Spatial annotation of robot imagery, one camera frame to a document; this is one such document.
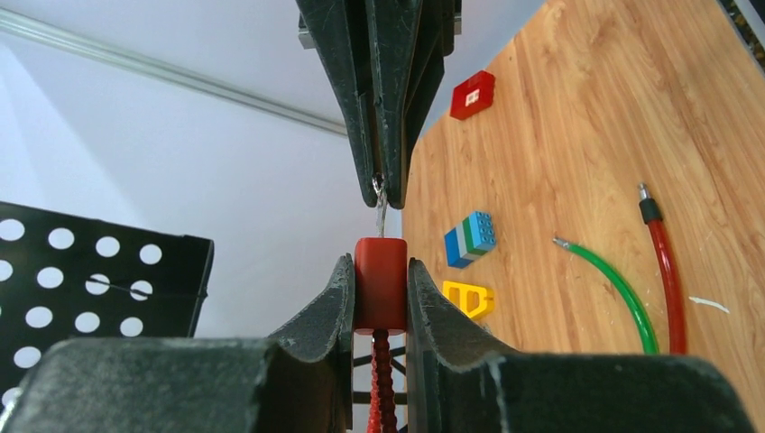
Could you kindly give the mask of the red padlock with thin cable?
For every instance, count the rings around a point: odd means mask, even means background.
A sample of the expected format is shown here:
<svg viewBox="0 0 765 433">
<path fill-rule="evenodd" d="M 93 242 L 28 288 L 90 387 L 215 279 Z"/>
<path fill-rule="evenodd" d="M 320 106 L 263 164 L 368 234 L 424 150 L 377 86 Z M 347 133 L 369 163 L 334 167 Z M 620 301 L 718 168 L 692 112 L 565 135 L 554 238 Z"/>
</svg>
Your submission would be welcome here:
<svg viewBox="0 0 765 433">
<path fill-rule="evenodd" d="M 407 329 L 407 244 L 365 237 L 355 247 L 355 332 L 370 334 L 373 386 L 369 432 L 396 432 L 389 336 Z"/>
</svg>

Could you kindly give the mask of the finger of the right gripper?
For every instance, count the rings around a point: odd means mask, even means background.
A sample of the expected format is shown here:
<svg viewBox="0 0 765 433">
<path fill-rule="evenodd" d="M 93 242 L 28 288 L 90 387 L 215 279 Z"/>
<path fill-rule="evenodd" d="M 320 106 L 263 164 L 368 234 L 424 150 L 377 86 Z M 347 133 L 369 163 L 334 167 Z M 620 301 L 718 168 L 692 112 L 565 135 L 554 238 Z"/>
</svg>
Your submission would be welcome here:
<svg viewBox="0 0 765 433">
<path fill-rule="evenodd" d="M 365 2 L 304 0 L 297 5 L 344 117 L 363 201 L 374 207 L 373 177 L 380 169 Z"/>
<path fill-rule="evenodd" d="M 459 1 L 367 1 L 373 175 L 406 203 L 412 154 L 461 33 Z"/>
</svg>

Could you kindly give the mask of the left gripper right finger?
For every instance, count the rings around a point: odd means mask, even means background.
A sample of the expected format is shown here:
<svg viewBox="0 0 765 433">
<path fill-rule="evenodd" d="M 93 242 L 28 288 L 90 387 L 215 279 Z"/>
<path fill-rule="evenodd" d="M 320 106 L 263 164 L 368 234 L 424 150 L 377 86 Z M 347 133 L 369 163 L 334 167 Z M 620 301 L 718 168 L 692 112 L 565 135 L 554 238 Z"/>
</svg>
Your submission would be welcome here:
<svg viewBox="0 0 765 433">
<path fill-rule="evenodd" d="M 408 269 L 411 432 L 750 432 L 733 387 L 675 355 L 523 353 Z"/>
</svg>

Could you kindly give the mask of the small key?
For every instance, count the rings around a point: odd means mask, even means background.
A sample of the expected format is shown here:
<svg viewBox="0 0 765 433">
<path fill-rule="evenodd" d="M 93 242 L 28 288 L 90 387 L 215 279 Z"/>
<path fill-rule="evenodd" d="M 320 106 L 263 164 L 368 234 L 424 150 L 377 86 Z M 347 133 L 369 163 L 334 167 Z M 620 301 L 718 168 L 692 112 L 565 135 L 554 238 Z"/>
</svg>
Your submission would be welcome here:
<svg viewBox="0 0 765 433">
<path fill-rule="evenodd" d="M 373 175 L 373 190 L 377 196 L 375 205 L 376 214 L 376 235 L 385 237 L 386 214 L 388 209 L 388 199 L 386 193 L 385 178 L 381 173 Z"/>
</svg>

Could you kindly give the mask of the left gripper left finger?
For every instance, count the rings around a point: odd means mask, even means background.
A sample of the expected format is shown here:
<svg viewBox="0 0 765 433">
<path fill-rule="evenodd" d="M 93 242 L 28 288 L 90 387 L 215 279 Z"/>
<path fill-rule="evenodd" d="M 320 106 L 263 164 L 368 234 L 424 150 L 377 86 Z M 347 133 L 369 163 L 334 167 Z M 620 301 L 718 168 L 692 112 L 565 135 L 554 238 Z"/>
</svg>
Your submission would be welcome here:
<svg viewBox="0 0 765 433">
<path fill-rule="evenodd" d="M 4 432 L 344 432 L 355 269 L 266 338 L 76 338 L 24 377 Z"/>
</svg>

